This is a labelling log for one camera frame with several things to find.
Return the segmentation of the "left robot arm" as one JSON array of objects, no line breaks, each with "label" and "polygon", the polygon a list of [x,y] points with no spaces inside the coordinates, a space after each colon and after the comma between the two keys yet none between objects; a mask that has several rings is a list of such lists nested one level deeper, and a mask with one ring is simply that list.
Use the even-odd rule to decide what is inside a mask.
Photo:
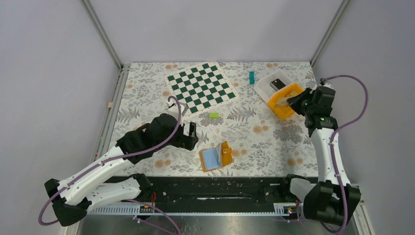
[{"label": "left robot arm", "polygon": [[96,208],[128,199],[148,200],[152,184],[143,173],[118,183],[106,184],[116,173],[150,158],[166,146],[193,150],[198,142],[197,124],[184,124],[178,117],[161,114],[150,123],[127,132],[97,161],[64,180],[45,182],[56,222],[66,227]]}]

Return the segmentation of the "gold cards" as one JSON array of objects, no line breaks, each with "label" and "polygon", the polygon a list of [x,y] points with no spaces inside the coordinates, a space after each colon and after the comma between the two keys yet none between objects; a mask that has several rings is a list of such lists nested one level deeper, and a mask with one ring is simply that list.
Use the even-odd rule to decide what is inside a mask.
[{"label": "gold cards", "polygon": [[297,92],[291,92],[288,93],[285,97],[279,98],[275,104],[275,107],[277,108],[284,108],[284,107],[289,107],[288,102],[287,102],[287,98],[290,97],[294,97],[297,96],[298,93]]}]

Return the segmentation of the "orange leather card holder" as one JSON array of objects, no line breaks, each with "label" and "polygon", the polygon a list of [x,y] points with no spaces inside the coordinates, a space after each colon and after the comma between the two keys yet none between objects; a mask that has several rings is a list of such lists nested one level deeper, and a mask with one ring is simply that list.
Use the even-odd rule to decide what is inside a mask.
[{"label": "orange leather card holder", "polygon": [[233,162],[232,148],[224,141],[214,148],[199,151],[203,172],[221,169]]}]

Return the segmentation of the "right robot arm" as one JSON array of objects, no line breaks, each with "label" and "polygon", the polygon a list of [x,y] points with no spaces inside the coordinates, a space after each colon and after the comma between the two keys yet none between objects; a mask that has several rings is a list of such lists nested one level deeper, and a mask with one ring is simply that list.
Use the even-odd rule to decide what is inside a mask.
[{"label": "right robot arm", "polygon": [[290,108],[305,117],[304,124],[316,152],[318,181],[313,184],[302,176],[289,174],[280,194],[288,202],[299,199],[305,218],[341,227],[350,221],[361,193],[351,185],[343,167],[339,127],[331,116],[334,97],[333,89],[317,86],[288,99]]}]

